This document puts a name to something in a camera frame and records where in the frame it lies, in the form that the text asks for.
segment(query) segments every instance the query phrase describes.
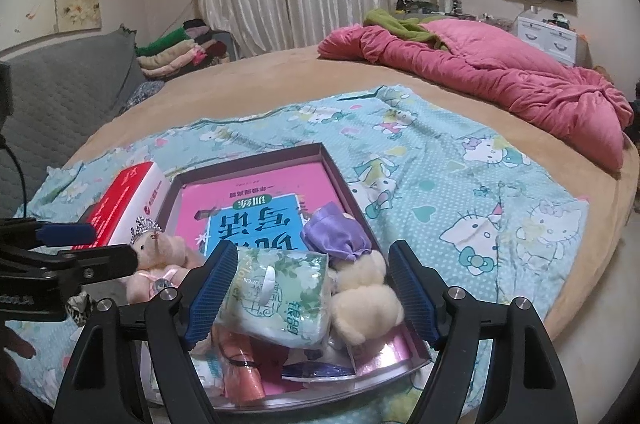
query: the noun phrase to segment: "tan mattress cover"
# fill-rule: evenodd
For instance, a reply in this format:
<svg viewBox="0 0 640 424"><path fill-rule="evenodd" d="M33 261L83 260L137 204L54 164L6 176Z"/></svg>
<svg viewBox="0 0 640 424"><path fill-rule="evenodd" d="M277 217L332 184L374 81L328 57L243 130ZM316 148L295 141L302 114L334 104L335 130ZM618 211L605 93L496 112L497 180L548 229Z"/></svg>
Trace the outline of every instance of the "tan mattress cover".
<svg viewBox="0 0 640 424"><path fill-rule="evenodd" d="M316 48L309 47L206 68L173 80L155 96L100 128L70 163L96 158L108 149L202 117L258 114L381 84L403 84L442 108L493 128L545 167L572 195L590 200L582 247L545 321L551 338L557 337L600 279L626 223L639 170L638 152L629 141L625 164L614 178L560 140L492 104L391 68L320 60Z"/></svg>

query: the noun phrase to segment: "blue patterned sheet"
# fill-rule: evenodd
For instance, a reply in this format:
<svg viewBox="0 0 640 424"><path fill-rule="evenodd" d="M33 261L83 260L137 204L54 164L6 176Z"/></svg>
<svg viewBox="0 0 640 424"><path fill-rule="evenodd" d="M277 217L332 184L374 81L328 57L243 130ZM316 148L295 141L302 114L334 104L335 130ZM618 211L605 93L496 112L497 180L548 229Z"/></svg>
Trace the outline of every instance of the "blue patterned sheet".
<svg viewBox="0 0 640 424"><path fill-rule="evenodd" d="M117 148L71 169L49 170L30 214L77 220L125 166L153 159L170 177L187 169L322 142L340 168L382 249L405 239L420 261L476 298L531 299L541 318L558 296L580 246L588 203L494 130L401 86L293 104L266 114L202 119ZM73 321L13 323L38 355L17 358L23 384L53 403L77 339ZM490 346L481 343L465 410L478 406ZM424 375L273 423L404 423ZM249 416L230 422L253 422Z"/></svg>

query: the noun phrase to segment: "red and white box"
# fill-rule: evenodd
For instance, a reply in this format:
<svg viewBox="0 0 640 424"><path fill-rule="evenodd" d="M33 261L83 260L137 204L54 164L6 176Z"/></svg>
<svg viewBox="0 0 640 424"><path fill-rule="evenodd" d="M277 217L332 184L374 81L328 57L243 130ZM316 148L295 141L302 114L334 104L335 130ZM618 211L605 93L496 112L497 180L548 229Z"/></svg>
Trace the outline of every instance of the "red and white box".
<svg viewBox="0 0 640 424"><path fill-rule="evenodd" d="M154 162L123 169L86 220L95 227L96 241L73 249L128 244L137 217L156 220L169 186L169 180Z"/></svg>

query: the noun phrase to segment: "green label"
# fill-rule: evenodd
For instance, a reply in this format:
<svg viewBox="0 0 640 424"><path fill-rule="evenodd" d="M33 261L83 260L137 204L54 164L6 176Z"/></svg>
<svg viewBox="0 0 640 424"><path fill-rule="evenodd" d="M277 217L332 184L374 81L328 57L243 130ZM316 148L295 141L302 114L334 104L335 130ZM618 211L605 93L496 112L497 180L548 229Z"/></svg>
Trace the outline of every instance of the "green label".
<svg viewBox="0 0 640 424"><path fill-rule="evenodd" d="M257 195L251 198L236 200L233 207L236 211L239 211L246 208L252 208L254 206L263 206L264 204L268 204L269 202L271 202L271 195Z"/></svg>

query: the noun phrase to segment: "pink comforter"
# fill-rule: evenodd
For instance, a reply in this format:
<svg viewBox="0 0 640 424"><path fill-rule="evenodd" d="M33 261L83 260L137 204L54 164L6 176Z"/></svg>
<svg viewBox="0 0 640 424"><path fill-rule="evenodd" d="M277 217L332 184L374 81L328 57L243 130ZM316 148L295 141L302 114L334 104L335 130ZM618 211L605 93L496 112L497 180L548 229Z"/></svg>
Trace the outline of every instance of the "pink comforter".
<svg viewBox="0 0 640 424"><path fill-rule="evenodd" d="M324 58L367 60L491 101L558 137L606 171L622 167L622 129L633 113L595 70L568 68L496 27L443 19L428 30L450 53L403 41L379 26L335 30L318 45Z"/></svg>

